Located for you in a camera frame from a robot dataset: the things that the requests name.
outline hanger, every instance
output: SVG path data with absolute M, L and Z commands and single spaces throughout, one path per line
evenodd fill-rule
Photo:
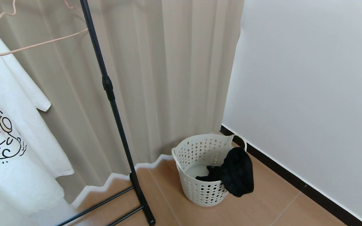
M 79 11 L 79 13 L 82 14 L 83 16 L 83 13 L 82 11 L 80 11 L 78 8 L 76 8 L 75 6 L 69 6 L 67 0 L 63 0 L 66 4 L 66 6 L 69 8 L 69 9 L 76 9 L 77 11 Z M 0 19 L 5 16 L 5 15 L 8 15 L 8 16 L 11 16 L 11 17 L 14 17 L 16 16 L 16 6 L 15 6 L 15 2 L 16 0 L 13 0 L 12 2 L 12 5 L 13 5 L 13 13 L 7 13 L 7 12 L 3 12 L 0 14 Z M 0 53 L 0 56 L 6 56 L 8 54 L 12 54 L 12 53 L 16 53 L 16 52 L 19 52 L 19 51 L 22 51 L 22 50 L 27 50 L 27 49 L 30 49 L 30 48 L 33 48 L 33 47 L 36 47 L 36 46 L 41 46 L 41 45 L 44 45 L 44 44 L 47 44 L 47 43 L 51 43 L 51 42 L 55 42 L 55 41 L 58 41 L 58 40 L 63 40 L 63 39 L 66 39 L 66 38 L 69 38 L 69 37 L 72 37 L 72 36 L 75 36 L 75 35 L 78 35 L 82 32 L 85 32 L 87 31 L 88 29 L 84 29 L 84 30 L 81 30 L 75 34 L 71 34 L 71 35 L 68 35 L 68 36 L 65 36 L 65 37 L 61 37 L 61 38 L 57 38 L 57 39 L 54 39 L 54 40 L 48 40 L 48 41 L 45 41 L 45 42 L 42 42 L 42 43 L 38 43 L 38 44 L 34 44 L 34 45 L 31 45 L 31 46 L 27 46 L 27 47 L 23 47 L 23 48 L 20 48 L 20 49 L 17 49 L 17 50 L 12 50 L 12 51 L 9 51 L 9 52 L 6 52 L 6 53 Z

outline floor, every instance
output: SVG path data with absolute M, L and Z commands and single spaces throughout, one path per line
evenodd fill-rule
M 155 168 L 139 168 L 137 175 L 156 218 L 157 226 L 344 226 L 340 220 L 302 194 L 295 187 L 250 156 L 255 190 L 240 198 L 228 194 L 214 207 L 200 207 L 184 195 L 174 160 L 162 160 Z M 78 211 L 131 186 L 129 180 L 115 179 L 106 192 L 90 192 Z M 88 213 L 83 220 L 105 226 L 138 207 L 134 191 Z M 119 226 L 147 225 L 139 211 Z

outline cartoon headphones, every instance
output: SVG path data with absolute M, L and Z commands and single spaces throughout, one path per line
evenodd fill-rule
M 0 126 L 6 133 L 12 132 L 12 122 L 9 120 L 9 118 L 3 116 L 1 110 L 0 110 Z

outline clothes rack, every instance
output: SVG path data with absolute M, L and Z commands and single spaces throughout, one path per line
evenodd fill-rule
M 85 211 L 71 217 L 70 219 L 68 219 L 56 226 L 64 226 L 65 224 L 78 219 L 79 217 L 89 213 L 92 210 L 97 209 L 98 207 L 108 203 L 109 201 L 129 192 L 130 190 L 135 190 L 136 196 L 138 196 L 138 199 L 139 199 L 140 206 L 137 207 L 136 209 L 130 211 L 129 213 L 125 214 L 124 216 L 120 217 L 119 219 L 115 220 L 114 222 L 110 223 L 108 226 L 117 225 L 118 223 L 120 223 L 123 220 L 127 219 L 128 217 L 132 216 L 134 213 L 137 213 L 139 210 L 143 210 L 145 217 L 148 221 L 148 225 L 153 226 L 156 224 L 156 220 L 152 214 L 152 211 L 149 208 L 149 205 L 145 199 L 145 196 L 143 195 L 142 189 L 139 185 L 138 177 L 136 176 L 135 166 L 132 161 L 131 153 L 129 151 L 127 139 L 125 137 L 124 128 L 122 127 L 122 122 L 119 117 L 117 104 L 115 103 L 115 96 L 114 96 L 114 91 L 112 88 L 112 82 L 110 80 L 110 77 L 107 74 L 107 70 L 106 70 L 103 56 L 101 53 L 101 49 L 99 46 L 99 41 L 97 40 L 96 30 L 95 30 L 95 26 L 93 24 L 92 15 L 90 13 L 89 4 L 88 4 L 87 0 L 80 0 L 80 4 L 82 5 L 82 11 L 85 16 L 86 25 L 87 25 L 87 28 L 89 29 L 90 39 L 92 41 L 93 49 L 95 50 L 97 62 L 99 64 L 100 72 L 102 75 L 102 85 L 107 94 L 107 98 L 110 102 L 112 113 L 114 114 L 115 122 L 117 124 L 117 128 L 119 131 L 119 135 L 121 136 L 122 145 L 124 146 L 124 150 L 125 150 L 125 154 L 127 156 L 129 167 L 131 168 L 131 173 L 129 174 L 129 179 L 131 180 L 132 186 L 109 197 L 108 199 L 90 207 L 89 209 L 86 209 Z

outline perforated basket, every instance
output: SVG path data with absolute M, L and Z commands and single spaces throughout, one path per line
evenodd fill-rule
M 234 136 L 237 135 L 196 135 L 183 140 L 172 149 L 182 189 L 191 202 L 199 206 L 215 206 L 228 194 L 221 181 L 205 182 L 195 177 L 207 176 L 209 171 L 206 166 L 223 164 L 227 153 L 233 148 L 231 143 Z

